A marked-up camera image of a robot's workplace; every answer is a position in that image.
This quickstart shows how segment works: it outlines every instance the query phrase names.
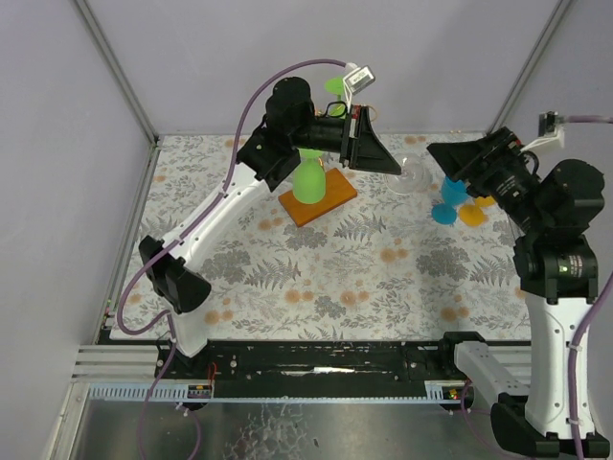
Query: orange cutting board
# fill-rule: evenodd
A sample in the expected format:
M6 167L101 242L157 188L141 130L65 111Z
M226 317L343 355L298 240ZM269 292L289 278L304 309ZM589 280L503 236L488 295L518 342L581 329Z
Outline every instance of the orange cutting board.
M303 204L294 197L291 190L279 196L279 201L296 225L302 227L356 196L357 190L338 169L334 168L326 172L326 195L321 201L315 204Z

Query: floral pattern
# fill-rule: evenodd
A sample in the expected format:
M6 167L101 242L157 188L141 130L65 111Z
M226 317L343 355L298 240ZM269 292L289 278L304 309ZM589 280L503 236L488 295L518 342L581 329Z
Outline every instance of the floral pattern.
M302 228L278 200L291 189L288 178L237 217L199 270L213 285L202 328L210 338L234 339L438 339L457 330L530 338L506 215L486 208L488 221L476 228L460 221L442 226L430 217L441 202L443 173L427 143L478 137L382 135L392 154L423 159L431 187L395 195L383 175L341 170L358 196ZM162 238L185 219L223 178L231 149L230 136L166 137L139 240ZM337 155L324 157L327 169L339 167ZM141 266L137 246L127 279ZM142 327L166 307L144 278L128 297L126 324ZM162 321L142 338L167 330ZM111 337L130 338L116 327Z

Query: gray floor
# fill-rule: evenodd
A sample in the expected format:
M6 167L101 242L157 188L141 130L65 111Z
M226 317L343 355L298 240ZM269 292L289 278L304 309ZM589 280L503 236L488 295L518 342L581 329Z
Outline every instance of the gray floor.
M89 404L74 459L138 459L136 425L142 405ZM198 459L491 459L460 414L438 406L400 404L209 404L196 412L202 427ZM491 441L488 417L472 415ZM185 459L195 442L192 418L171 404L148 408L148 460Z

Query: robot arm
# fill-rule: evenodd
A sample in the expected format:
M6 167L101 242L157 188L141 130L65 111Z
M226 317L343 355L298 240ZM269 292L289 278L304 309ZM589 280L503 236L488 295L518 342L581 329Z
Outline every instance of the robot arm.
M604 205L604 181L600 171L580 160L560 162L542 181L528 171L529 151L563 145L562 128L551 123L554 116L541 116L541 137L525 147L505 127L478 141L428 147L447 176L463 180L472 196L493 196L523 233L513 261L528 292L530 388L502 368L483 343L457 345L456 366L491 406L492 429L503 449L531 457L574 453L571 423L579 423L586 456L608 455L608 442L595 432L589 408L585 351L577 363L578 421L570 415L568 386L575 330L598 296L598 265L583 232ZM587 336L581 343L585 348Z
M234 220L263 195L273 192L300 164L298 148L337 152L342 165L350 169L400 174L400 166L373 133L367 106L350 105L345 118L315 116L314 112L306 81L295 77L280 80L266 102L261 125L238 151L232 182L225 193L226 184L219 184L162 240L146 236L141 241L144 264L179 241L148 270L147 276L155 292L171 305L177 347L183 355L193 357L207 343L200 307L211 293L211 284L197 271ZM185 229L201 219L216 200L219 203L211 214L182 241Z

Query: wall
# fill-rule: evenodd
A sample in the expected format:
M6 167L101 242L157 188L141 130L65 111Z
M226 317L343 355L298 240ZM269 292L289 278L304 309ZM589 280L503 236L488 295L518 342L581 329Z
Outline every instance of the wall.
M379 110L377 131L485 130L556 0L90 4L158 131L230 133L262 82L311 58L372 66L378 82L360 101ZM320 107L323 82L338 75L327 67L300 73Z
M67 0L0 1L0 457L41 454L147 143Z
M613 2L577 2L539 63L525 94L507 122L524 142L537 134L538 113L557 110L561 114L613 116ZM604 173L607 185L604 210L587 232L599 256L601 288L613 269L611 226L613 226L613 128L609 125L571 125L566 129L566 149L541 157L542 174L564 158L580 158ZM589 387L593 403L613 440L613 300L597 317L590 334Z

